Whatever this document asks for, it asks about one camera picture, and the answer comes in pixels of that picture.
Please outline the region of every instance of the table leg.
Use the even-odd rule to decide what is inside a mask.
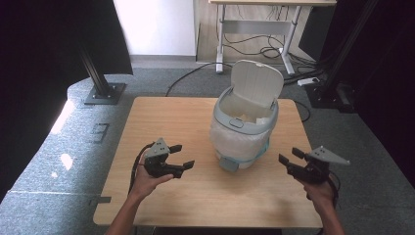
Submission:
[[[285,65],[285,67],[287,69],[287,73],[289,75],[293,75],[295,73],[294,69],[293,69],[293,66],[291,65],[290,58],[288,56],[288,51],[290,49],[291,41],[293,40],[294,32],[296,31],[296,26],[297,26],[297,23],[298,23],[298,20],[299,20],[300,11],[301,11],[301,6],[297,6],[296,12],[294,13],[293,20],[291,21],[290,31],[287,35],[287,39],[286,39],[286,42],[284,44],[284,48],[279,49],[279,51],[281,53],[281,58],[283,59],[284,65]]]
[[[216,52],[216,73],[223,73],[223,21],[225,21],[226,5],[222,5],[222,17],[219,18],[219,45]]]

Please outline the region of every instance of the wooden table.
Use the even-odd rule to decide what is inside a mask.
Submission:
[[[190,227],[321,227],[321,221],[302,186],[278,162],[310,146],[292,100],[278,100],[276,127],[268,151],[247,169],[231,173],[218,164],[209,141],[215,98],[136,98],[123,130],[94,221],[108,225],[124,203],[131,168],[140,150],[163,137],[168,146],[182,144],[168,157],[172,165],[195,160],[181,179],[164,183],[141,204],[135,225]]]
[[[219,44],[216,52],[216,72],[223,73],[223,35],[225,33],[240,34],[265,34],[265,35],[285,35],[286,41],[283,48],[279,48],[281,58],[289,75],[295,74],[291,64],[288,51],[293,40],[297,22],[300,16],[301,6],[334,6],[336,0],[209,0],[209,3],[217,4],[221,7],[219,24]],[[245,21],[245,20],[225,20],[226,5],[278,5],[296,6],[293,17],[288,21]]]

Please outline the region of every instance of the plastic container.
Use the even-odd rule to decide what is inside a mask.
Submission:
[[[267,150],[283,85],[284,77],[272,67],[252,61],[235,64],[231,86],[218,98],[210,125],[221,167],[247,168]]]

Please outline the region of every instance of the forearm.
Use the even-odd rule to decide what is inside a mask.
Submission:
[[[128,196],[106,234],[129,234],[141,201]]]
[[[333,207],[327,207],[320,213],[325,235],[344,235],[342,224]]]

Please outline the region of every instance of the power strip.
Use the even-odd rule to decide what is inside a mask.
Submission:
[[[307,84],[314,84],[314,83],[318,83],[320,82],[320,79],[318,79],[317,77],[311,77],[311,78],[306,78],[306,79],[301,79],[297,82],[297,84],[299,86],[304,86]]]

